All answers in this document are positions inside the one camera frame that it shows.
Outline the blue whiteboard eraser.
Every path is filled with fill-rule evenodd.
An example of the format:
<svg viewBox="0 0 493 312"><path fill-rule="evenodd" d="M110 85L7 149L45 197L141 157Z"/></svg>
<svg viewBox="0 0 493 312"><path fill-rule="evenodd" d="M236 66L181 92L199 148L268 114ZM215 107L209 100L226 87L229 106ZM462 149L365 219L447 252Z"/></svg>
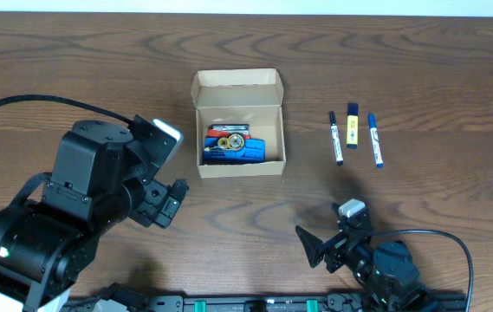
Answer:
<svg viewBox="0 0 493 312"><path fill-rule="evenodd" d="M224 163L261 163L265 161L265 141L246 139L245 146L239 151L210 151L219 138L206 137L204 141L203 161Z"/></svg>

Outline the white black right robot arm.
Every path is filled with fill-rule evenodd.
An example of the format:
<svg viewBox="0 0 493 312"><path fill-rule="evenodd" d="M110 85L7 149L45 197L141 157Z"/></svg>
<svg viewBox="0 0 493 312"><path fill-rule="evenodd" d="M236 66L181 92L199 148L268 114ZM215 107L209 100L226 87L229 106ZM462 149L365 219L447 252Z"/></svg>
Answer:
<svg viewBox="0 0 493 312"><path fill-rule="evenodd" d="M369 210L336 209L339 233L324 242L301 226L295 227L314 268L326 264L330 273L346 267L367 292L367 311L444 311L444 305L421 282L412 254L400 242L371 246L373 226Z"/></svg>

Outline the red black stapler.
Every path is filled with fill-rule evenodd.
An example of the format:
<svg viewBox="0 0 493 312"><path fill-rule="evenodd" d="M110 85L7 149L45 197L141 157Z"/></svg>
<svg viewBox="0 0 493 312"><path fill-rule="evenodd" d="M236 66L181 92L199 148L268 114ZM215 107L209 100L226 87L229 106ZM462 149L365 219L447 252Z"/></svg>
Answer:
<svg viewBox="0 0 493 312"><path fill-rule="evenodd" d="M208 137L228 137L231 134L240 134L245 139L250 139L250 126L247 124L211 125L207 130Z"/></svg>

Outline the black whiteboard marker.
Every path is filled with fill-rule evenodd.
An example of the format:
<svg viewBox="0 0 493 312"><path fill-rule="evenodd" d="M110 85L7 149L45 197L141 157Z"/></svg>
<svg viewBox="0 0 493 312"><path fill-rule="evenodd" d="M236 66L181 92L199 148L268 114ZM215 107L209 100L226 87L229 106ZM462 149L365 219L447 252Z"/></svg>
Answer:
<svg viewBox="0 0 493 312"><path fill-rule="evenodd" d="M330 129L331 129L331 135L333 141L335 162L338 166L342 166L344 163L344 159L341 151L339 128L336 122L336 116L334 111L329 112L329 122L330 122Z"/></svg>

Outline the yellow highlighter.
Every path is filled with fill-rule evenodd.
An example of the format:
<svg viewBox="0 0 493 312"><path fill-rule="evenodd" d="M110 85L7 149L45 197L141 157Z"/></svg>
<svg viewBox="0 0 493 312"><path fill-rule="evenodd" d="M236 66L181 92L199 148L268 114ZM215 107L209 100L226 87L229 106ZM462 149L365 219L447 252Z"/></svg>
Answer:
<svg viewBox="0 0 493 312"><path fill-rule="evenodd" d="M359 105L355 102L347 104L347 148L358 146Z"/></svg>

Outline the blue whiteboard marker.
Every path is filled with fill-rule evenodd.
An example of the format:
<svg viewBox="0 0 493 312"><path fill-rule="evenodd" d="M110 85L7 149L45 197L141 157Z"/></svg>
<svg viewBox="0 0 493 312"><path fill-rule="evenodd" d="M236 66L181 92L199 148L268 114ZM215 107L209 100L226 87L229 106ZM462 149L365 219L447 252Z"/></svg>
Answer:
<svg viewBox="0 0 493 312"><path fill-rule="evenodd" d="M374 114L368 115L368 126L370 131L370 138L373 148L373 157L374 157L375 165L377 168L381 169L384 167L384 161L382 159L382 154L380 151L377 121Z"/></svg>

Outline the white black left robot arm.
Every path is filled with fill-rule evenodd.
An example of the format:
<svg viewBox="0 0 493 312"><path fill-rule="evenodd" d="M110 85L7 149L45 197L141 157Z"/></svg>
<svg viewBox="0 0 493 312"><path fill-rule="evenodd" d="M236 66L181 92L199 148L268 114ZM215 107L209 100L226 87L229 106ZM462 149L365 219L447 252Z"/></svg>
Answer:
<svg viewBox="0 0 493 312"><path fill-rule="evenodd" d="M0 294L37 311L70 290L116 224L168 227L188 186L154 177L182 140L160 119L77 121L52 172L30 178L0 211Z"/></svg>

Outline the gold correction tape dispenser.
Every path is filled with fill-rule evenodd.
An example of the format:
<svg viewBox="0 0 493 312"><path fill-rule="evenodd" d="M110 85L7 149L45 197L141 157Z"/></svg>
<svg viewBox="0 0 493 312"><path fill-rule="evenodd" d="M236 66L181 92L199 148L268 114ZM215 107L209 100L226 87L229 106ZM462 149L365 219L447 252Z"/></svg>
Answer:
<svg viewBox="0 0 493 312"><path fill-rule="evenodd" d="M216 138L214 146L205 148L207 152L238 152L245 147L246 139L239 133Z"/></svg>

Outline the cardboard box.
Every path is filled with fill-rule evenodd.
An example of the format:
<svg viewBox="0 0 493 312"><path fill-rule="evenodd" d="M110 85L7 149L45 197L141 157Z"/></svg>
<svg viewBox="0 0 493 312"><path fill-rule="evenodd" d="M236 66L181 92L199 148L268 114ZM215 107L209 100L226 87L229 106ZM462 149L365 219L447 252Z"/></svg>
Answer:
<svg viewBox="0 0 493 312"><path fill-rule="evenodd" d="M196 163L203 179L281 175L286 165L283 134L283 85L275 68L201 70L194 76L191 97L196 115ZM211 125L247 124L251 136L265 142L265 160L230 164L204 159Z"/></svg>

